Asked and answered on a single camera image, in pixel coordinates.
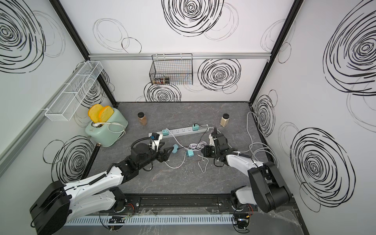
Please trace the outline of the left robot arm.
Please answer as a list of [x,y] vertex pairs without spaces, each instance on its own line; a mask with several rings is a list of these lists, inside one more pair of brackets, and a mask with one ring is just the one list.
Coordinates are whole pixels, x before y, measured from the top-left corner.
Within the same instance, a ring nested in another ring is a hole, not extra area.
[[76,218],[116,207],[123,210],[127,198],[118,186],[138,176],[154,161],[166,162],[174,148],[164,145],[161,137],[153,133],[134,141],[130,155],[102,173],[68,183],[50,183],[29,210],[30,226],[39,235],[52,235]]

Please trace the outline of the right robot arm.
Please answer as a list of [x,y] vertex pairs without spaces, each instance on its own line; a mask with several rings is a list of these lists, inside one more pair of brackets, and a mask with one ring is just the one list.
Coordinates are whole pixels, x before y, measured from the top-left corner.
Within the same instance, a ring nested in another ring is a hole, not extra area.
[[215,162],[237,169],[248,176],[250,186],[231,191],[231,202],[235,210],[253,205],[263,212],[270,212],[293,201],[285,180],[274,162],[260,162],[251,156],[239,153],[230,147],[227,138],[217,128],[209,135],[210,143],[201,152]]

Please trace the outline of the blue earbud case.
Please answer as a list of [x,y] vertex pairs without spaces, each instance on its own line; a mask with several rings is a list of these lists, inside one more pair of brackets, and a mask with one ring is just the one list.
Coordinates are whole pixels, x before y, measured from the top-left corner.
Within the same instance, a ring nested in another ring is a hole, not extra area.
[[179,150],[179,146],[177,144],[174,144],[172,153],[175,154],[175,153],[177,153],[178,150]]

